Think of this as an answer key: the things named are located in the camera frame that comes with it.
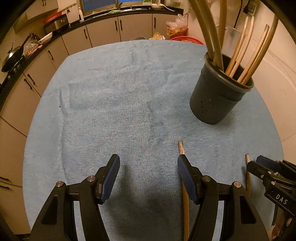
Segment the person right hand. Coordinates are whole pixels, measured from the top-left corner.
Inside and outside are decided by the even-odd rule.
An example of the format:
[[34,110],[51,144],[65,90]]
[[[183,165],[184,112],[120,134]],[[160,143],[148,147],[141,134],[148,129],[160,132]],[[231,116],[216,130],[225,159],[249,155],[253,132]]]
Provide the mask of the person right hand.
[[284,227],[288,227],[292,221],[292,217],[289,217],[282,209],[278,208],[276,212],[275,223],[271,229],[270,240],[275,240],[278,237]]

